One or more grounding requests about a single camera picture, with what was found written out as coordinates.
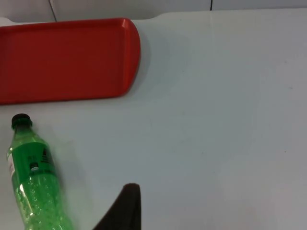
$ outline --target white table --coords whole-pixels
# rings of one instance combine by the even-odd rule
[[[1,229],[23,229],[5,155],[11,117],[25,112],[79,230],[129,182],[144,230],[305,230],[307,9],[134,22],[142,60],[124,97],[0,107]]]

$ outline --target green label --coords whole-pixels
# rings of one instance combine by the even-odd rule
[[[23,144],[12,151],[14,172],[12,179],[21,185],[38,174],[54,174],[55,169],[49,148],[38,142]]]

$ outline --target green bottle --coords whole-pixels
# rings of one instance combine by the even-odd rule
[[[7,154],[25,230],[72,230],[63,209],[49,146],[31,127],[32,121],[26,114],[12,118],[15,133]]]

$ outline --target bottle cap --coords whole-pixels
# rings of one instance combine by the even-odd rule
[[[12,129],[15,129],[17,125],[32,126],[31,118],[27,114],[16,114],[12,118]]]

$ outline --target green liquid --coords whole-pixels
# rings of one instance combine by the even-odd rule
[[[15,189],[25,230],[72,230],[63,211],[59,182],[54,175],[30,177]]]

